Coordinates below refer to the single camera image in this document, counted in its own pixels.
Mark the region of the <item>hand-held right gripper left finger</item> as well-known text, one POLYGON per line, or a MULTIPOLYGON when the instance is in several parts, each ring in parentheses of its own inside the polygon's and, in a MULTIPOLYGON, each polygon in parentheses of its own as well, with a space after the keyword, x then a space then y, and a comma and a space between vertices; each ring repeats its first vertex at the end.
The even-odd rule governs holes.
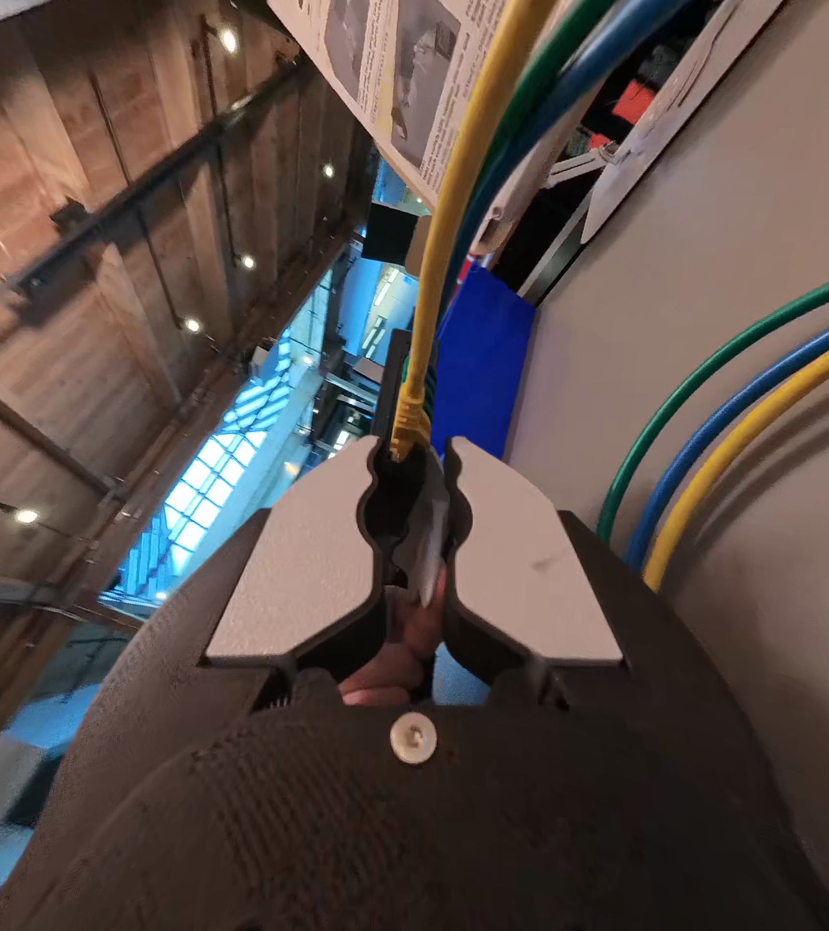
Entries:
POLYGON ((295 482, 269 510, 205 652, 212 666, 364 666, 385 643, 383 557, 364 526, 377 436, 295 482))

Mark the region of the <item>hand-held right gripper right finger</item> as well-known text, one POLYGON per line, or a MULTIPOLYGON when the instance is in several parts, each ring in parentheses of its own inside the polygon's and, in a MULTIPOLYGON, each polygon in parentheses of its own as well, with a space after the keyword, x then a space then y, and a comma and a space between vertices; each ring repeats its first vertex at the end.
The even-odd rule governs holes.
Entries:
POLYGON ((620 669, 622 649, 556 506, 469 439, 447 443, 451 549, 445 639, 491 686, 523 669, 620 669))

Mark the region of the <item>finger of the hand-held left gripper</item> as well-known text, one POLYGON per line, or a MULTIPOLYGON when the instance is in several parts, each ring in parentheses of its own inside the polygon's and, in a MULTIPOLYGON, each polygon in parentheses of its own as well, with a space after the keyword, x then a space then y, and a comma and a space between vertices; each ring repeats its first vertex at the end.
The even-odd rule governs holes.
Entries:
POLYGON ((420 606, 428 606, 436 591, 450 509, 442 459, 434 450, 425 459, 423 479, 392 552, 394 568, 407 580, 408 600, 420 606))

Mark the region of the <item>blue plastic bin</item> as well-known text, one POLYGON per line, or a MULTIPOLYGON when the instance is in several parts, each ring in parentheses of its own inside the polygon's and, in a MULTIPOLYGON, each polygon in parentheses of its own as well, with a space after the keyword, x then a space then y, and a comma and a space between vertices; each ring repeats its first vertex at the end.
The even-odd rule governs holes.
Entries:
POLYGON ((431 445, 440 458, 456 436, 503 457, 535 319, 490 271, 470 269, 439 330, 431 445))

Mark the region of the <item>person's right hand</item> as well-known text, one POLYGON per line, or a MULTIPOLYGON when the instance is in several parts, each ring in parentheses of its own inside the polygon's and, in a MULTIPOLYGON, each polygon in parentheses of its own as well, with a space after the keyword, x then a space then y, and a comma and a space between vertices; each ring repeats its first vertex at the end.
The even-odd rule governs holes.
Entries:
POLYGON ((431 681, 443 639, 446 568, 441 566, 430 602, 385 588, 386 640, 376 656, 339 684, 346 706, 403 706, 431 681))

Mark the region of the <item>printed instruction sheet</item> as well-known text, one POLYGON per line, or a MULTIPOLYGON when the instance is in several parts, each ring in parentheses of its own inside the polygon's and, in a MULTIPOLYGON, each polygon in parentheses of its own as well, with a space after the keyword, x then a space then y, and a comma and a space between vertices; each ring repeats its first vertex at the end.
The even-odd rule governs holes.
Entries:
POLYGON ((505 1, 270 1, 433 211, 505 1))

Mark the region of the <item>grey stand base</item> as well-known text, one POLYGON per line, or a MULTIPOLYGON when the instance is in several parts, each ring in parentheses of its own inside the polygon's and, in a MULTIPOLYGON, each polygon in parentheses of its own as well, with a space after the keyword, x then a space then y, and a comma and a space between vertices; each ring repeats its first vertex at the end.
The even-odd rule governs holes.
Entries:
POLYGON ((724 1, 717 8, 597 180, 585 216, 583 245, 605 226, 781 5, 724 1))

